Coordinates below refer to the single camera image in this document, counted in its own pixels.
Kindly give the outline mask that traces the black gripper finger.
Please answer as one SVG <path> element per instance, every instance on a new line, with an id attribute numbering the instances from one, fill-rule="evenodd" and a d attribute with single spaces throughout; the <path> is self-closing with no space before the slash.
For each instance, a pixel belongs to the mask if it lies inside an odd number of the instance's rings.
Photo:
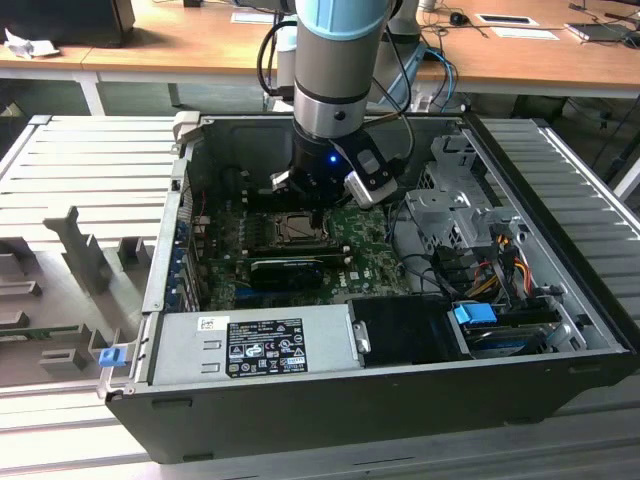
<path id="1" fill-rule="evenodd" d="M 295 185 L 289 170 L 274 173 L 270 176 L 272 193 L 283 201 L 299 201 L 300 191 Z"/>

